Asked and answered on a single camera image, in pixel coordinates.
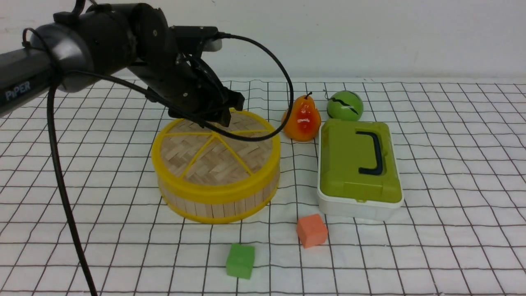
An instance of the foam block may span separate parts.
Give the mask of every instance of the foam block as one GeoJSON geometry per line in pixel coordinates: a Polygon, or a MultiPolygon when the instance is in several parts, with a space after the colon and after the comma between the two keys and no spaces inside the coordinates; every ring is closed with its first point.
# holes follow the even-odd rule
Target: foam block
{"type": "Polygon", "coordinates": [[[255,248],[251,245],[232,244],[227,258],[227,275],[249,280],[254,267],[255,248]]]}
{"type": "Polygon", "coordinates": [[[296,232],[305,249],[325,243],[329,234],[319,214],[300,218],[296,226],[296,232]]]}

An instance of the green lid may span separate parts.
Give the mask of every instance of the green lid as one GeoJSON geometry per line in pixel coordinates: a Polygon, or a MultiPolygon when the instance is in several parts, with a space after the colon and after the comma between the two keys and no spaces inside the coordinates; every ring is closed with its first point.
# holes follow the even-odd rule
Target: green lid
{"type": "Polygon", "coordinates": [[[329,119],[321,127],[320,190],[359,202],[402,199],[389,126],[329,119]]]}

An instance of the white grid mat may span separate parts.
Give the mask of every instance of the white grid mat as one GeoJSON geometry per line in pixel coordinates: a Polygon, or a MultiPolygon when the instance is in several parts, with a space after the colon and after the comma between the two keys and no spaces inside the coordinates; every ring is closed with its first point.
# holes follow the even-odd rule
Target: white grid mat
{"type": "MultiPolygon", "coordinates": [[[[80,239],[103,294],[501,295],[526,293],[526,85],[295,83],[322,118],[344,89],[364,121],[387,122],[406,203],[387,223],[324,216],[329,240],[304,250],[298,217],[318,213],[315,142],[282,137],[279,190],[241,223],[184,220],[161,200],[149,158],[170,118],[100,82],[57,94],[59,151],[80,239]],[[256,247],[252,279],[226,276],[231,243],[256,247]]],[[[225,82],[277,126],[287,86],[225,82]]],[[[0,292],[87,290],[55,189],[45,100],[0,119],[0,292]]]]}

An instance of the green lunch box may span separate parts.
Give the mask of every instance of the green lunch box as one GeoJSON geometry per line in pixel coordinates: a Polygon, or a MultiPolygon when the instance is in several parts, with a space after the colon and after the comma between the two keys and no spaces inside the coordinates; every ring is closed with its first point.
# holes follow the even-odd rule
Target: green lunch box
{"type": "Polygon", "coordinates": [[[323,213],[385,221],[401,207],[403,191],[387,124],[329,119],[319,138],[323,213]]]}

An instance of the bamboo steamer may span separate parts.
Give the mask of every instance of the bamboo steamer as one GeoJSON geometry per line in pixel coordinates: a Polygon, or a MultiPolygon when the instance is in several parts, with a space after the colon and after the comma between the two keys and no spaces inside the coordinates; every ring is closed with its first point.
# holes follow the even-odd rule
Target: bamboo steamer
{"type": "MultiPolygon", "coordinates": [[[[263,136],[274,128],[262,117],[232,111],[224,130],[263,136]]],[[[169,123],[155,138],[152,162],[161,195],[177,214],[220,224],[244,219],[275,195],[280,176],[280,139],[244,142],[188,120],[169,123]]]]}

